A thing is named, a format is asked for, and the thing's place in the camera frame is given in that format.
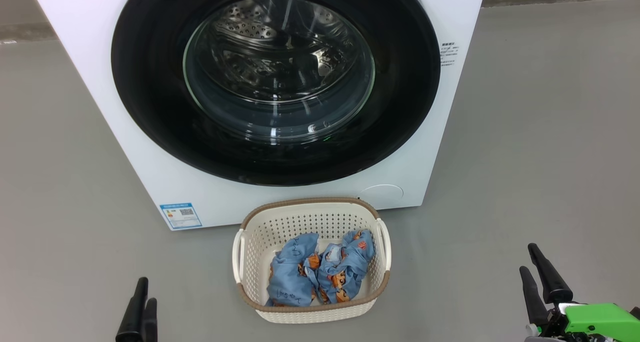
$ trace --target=washing machine door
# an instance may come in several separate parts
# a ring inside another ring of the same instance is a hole
[[[111,61],[161,148],[270,186],[380,162],[421,125],[440,76],[418,0],[129,0]]]

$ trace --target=clothing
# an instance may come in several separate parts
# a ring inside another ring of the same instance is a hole
[[[307,276],[320,266],[318,234],[304,233],[286,242],[270,265],[266,306],[309,306],[316,287]]]
[[[342,244],[329,244],[320,256],[317,282],[314,283],[322,302],[343,303],[354,299],[375,249],[368,229],[347,232]]]

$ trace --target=basket handle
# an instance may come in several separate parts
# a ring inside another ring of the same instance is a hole
[[[240,228],[233,239],[231,250],[231,264],[233,266],[233,278],[235,283],[242,283],[243,266],[245,265],[245,230]]]
[[[386,257],[385,271],[391,271],[391,238],[389,238],[389,230],[382,219],[377,219],[377,230],[382,236],[382,245],[384,246],[384,257]]]

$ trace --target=white plastic basket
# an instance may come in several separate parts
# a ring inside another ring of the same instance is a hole
[[[359,294],[351,301],[309,307],[265,307],[270,263],[291,238],[318,233],[322,252],[340,243],[348,231],[371,230],[375,256]],[[391,269],[391,240],[378,212],[356,198],[306,198],[270,203],[245,218],[233,240],[233,277],[242,299],[263,319],[276,324],[313,324],[363,315],[387,287]]]

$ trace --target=white washing machine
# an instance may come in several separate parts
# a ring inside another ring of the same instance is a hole
[[[482,0],[38,0],[171,230],[420,206]]]

